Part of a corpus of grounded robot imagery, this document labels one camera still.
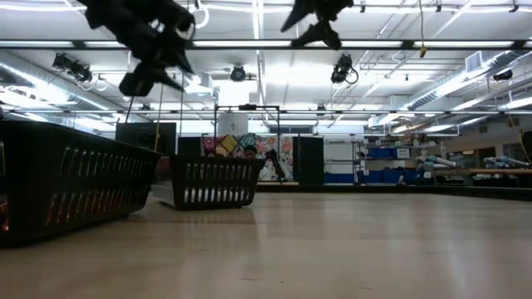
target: blue bin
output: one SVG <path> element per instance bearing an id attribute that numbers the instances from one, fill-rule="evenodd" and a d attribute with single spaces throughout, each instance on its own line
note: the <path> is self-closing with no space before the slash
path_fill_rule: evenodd
<path id="1" fill-rule="evenodd" d="M 386 184 L 397 184 L 403 175 L 403 170 L 383 170 L 382 182 Z"/>
<path id="2" fill-rule="evenodd" d="M 343 184 L 346 184 L 346 183 L 354 183 L 355 181 L 355 176 L 352 175 L 352 174 L 336 174 L 336 182 L 337 183 L 343 183 Z"/>
<path id="3" fill-rule="evenodd" d="M 358 183 L 360 184 L 374 184 L 382 183 L 382 171 L 370 170 L 369 175 L 364 175 L 364 171 L 357 171 Z"/>
<path id="4" fill-rule="evenodd" d="M 367 157 L 368 158 L 391 158 L 392 149 L 369 149 L 367 152 Z"/>
<path id="5" fill-rule="evenodd" d="M 397 152 L 401 150 L 401 151 L 406 151 L 408 150 L 408 157 L 398 157 L 398 154 Z M 391 154 L 392 154 L 392 157 L 393 159 L 410 159 L 412 157 L 412 149 L 408 149 L 408 148 L 397 148 L 397 149 L 392 149 L 391 150 Z"/>
<path id="6" fill-rule="evenodd" d="M 325 184 L 336 183 L 335 174 L 325 174 Z"/>
<path id="7" fill-rule="evenodd" d="M 354 176 L 352 174 L 325 174 L 325 183 L 334 184 L 334 183 L 354 183 Z"/>
<path id="8" fill-rule="evenodd" d="M 413 181 L 417 178 L 417 175 L 421 175 L 420 177 L 423 177 L 423 170 L 405 170 L 405 181 Z"/>

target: ceiling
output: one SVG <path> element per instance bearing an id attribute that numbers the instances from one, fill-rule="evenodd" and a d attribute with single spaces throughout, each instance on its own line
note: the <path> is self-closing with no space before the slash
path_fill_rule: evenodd
<path id="1" fill-rule="evenodd" d="M 264 9 L 259 11 L 263 20 L 260 24 L 260 39 L 295 38 L 299 32 L 316 22 L 314 16 L 307 17 L 297 27 L 281 33 L 293 1 L 263 0 Z M 179 1 L 186 6 L 187 2 Z M 251 0 L 203 1 L 209 10 L 209 20 L 198 29 L 196 39 L 255 39 L 254 13 Z M 420 39 L 421 14 L 416 0 L 366 0 L 367 10 L 360 13 L 360 7 L 346 9 L 340 13 L 338 20 L 332 24 L 344 39 Z M 530 18 L 532 17 L 532 0 L 519 0 L 520 10 L 509 13 L 513 1 L 466 1 L 442 0 L 444 11 L 436 12 L 437 1 L 425 0 L 423 14 L 423 32 L 426 39 L 453 40 L 517 40 L 532 37 Z M 0 40 L 10 39 L 47 39 L 47 40 L 111 40 L 114 37 L 105 30 L 92 31 L 86 24 L 82 11 L 35 12 L 32 9 L 44 7 L 79 6 L 76 1 L 68 0 L 0 0 Z M 204 14 L 196 12 L 197 22 L 204 21 Z M 39 66 L 51 74 L 56 51 L 48 50 L 4 50 L 8 54 L 22 58 L 30 64 Z M 104 91 L 92 89 L 89 92 L 108 102 L 125 108 L 129 102 L 116 88 L 128 69 L 127 51 L 62 51 L 68 56 L 91 66 L 95 74 L 107 81 Z M 349 53 L 357 64 L 360 80 L 355 86 L 334 86 L 331 72 L 341 53 Z M 264 50 L 260 56 L 264 59 L 265 82 L 264 103 L 280 105 L 290 109 L 315 109 L 317 105 L 327 105 L 335 109 L 397 109 L 394 101 L 408 99 L 416 93 L 429 88 L 440 80 L 464 66 L 465 58 L 474 51 L 429 51 L 421 59 L 417 51 L 312 51 L 312 50 Z M 258 56 L 255 50 L 226 51 L 188 51 L 188 58 L 196 72 L 206 72 L 213 76 L 214 86 L 223 86 L 229 82 L 227 69 L 234 64 L 242 64 L 251 74 L 259 72 Z M 529 59 L 523 59 L 512 67 L 515 77 L 527 77 Z M 74 82 L 67 75 L 59 74 L 67 81 Z M 493 82 L 495 87 L 508 85 L 509 82 Z M 154 88 L 148 97 L 138 100 L 153 105 L 160 99 L 159 87 Z M 471 82 L 468 86 L 453 91 L 445 99 L 439 110 L 449 110 L 445 100 L 458 98 L 460 101 L 474 99 L 488 93 L 486 79 Z M 189 108 L 202 109 L 212 107 L 211 96 L 183 95 Z M 164 103 L 179 103 L 180 92 L 165 88 Z M 255 86 L 252 88 L 251 102 L 259 102 Z M 370 115 L 346 116 L 344 120 L 367 120 Z"/>

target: basket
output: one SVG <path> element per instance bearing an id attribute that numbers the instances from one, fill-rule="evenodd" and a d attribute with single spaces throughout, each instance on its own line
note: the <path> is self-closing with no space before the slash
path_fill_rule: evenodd
<path id="1" fill-rule="evenodd" d="M 159 161 L 153 194 L 179 210 L 241 208 L 253 202 L 260 159 L 171 155 Z"/>
<path id="2" fill-rule="evenodd" d="M 60 125 L 0 122 L 0 243 L 142 209 L 160 155 Z"/>

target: stage light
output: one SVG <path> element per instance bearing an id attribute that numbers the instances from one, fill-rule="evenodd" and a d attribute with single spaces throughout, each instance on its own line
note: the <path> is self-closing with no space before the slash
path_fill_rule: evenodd
<path id="1" fill-rule="evenodd" d="M 58 71 L 68 70 L 74 61 L 67 57 L 65 54 L 57 53 L 56 58 L 53 60 L 52 67 Z"/>
<path id="2" fill-rule="evenodd" d="M 73 76 L 76 81 L 89 83 L 92 81 L 92 72 L 89 66 L 83 66 L 79 61 L 75 61 L 66 54 L 57 53 L 53 60 L 52 67 L 60 72 L 66 72 Z"/>
<path id="3" fill-rule="evenodd" d="M 511 79 L 514 76 L 514 72 L 512 70 L 504 71 L 500 74 L 494 75 L 493 80 L 495 81 L 507 81 Z"/>
<path id="4" fill-rule="evenodd" d="M 234 66 L 233 71 L 231 71 L 231 81 L 233 82 L 242 82 L 246 80 L 246 71 L 243 66 Z"/>
<path id="5" fill-rule="evenodd" d="M 347 80 L 347 77 L 351 71 L 357 75 L 357 79 L 350 82 Z M 334 66 L 331 75 L 331 82 L 333 84 L 342 84 L 344 81 L 349 84 L 355 84 L 358 82 L 358 73 L 352 68 L 352 59 L 349 54 L 342 54 L 340 59 L 338 59 L 336 66 Z"/>
<path id="6" fill-rule="evenodd" d="M 68 75 L 73 76 L 76 81 L 81 83 L 89 83 L 92 81 L 92 72 L 89 66 L 82 66 L 79 62 L 74 62 L 71 65 Z"/>

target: painted wall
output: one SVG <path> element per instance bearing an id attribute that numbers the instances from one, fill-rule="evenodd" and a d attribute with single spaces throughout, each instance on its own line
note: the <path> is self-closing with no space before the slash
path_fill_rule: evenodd
<path id="1" fill-rule="evenodd" d="M 266 165 L 260 174 L 260 180 L 276 181 L 278 174 L 275 171 L 273 162 L 268 158 L 272 154 L 279 158 L 279 164 L 284 172 L 286 180 L 293 180 L 293 139 L 292 137 L 282 137 L 278 147 L 277 136 L 260 136 L 256 134 L 246 135 L 226 135 L 218 137 L 214 142 L 214 137 L 204 137 L 201 142 L 203 155 L 218 155 L 223 157 L 243 158 L 244 149 L 253 146 L 257 150 L 257 159 L 266 159 Z"/>

